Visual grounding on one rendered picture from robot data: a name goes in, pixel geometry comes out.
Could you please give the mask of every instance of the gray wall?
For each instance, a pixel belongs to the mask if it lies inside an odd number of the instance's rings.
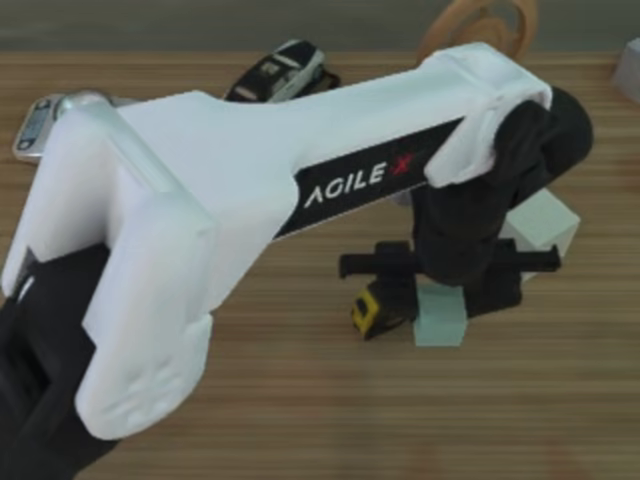
[[[636,0],[540,0],[536,50],[620,50]],[[2,50],[414,50],[448,0],[0,0]]]

